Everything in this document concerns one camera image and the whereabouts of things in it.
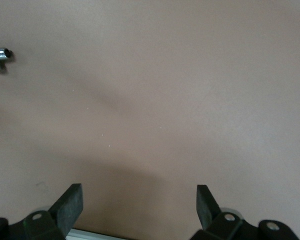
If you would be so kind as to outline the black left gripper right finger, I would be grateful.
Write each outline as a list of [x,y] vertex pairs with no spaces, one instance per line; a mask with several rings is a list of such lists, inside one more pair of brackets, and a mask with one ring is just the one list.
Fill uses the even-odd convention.
[[195,240],[300,240],[286,224],[265,219],[253,226],[237,214],[222,210],[207,185],[196,189],[196,212],[202,229]]

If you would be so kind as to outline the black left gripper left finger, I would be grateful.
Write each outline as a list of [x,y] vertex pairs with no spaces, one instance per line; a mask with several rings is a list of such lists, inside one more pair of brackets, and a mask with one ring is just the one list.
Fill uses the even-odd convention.
[[83,188],[72,184],[48,209],[30,213],[17,223],[0,217],[0,240],[66,240],[83,211]]

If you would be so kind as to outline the brown table mat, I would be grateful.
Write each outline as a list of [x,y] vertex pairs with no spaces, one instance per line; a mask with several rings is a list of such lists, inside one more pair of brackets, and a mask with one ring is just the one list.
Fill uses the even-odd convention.
[[188,240],[197,185],[300,238],[300,0],[0,0],[0,217]]

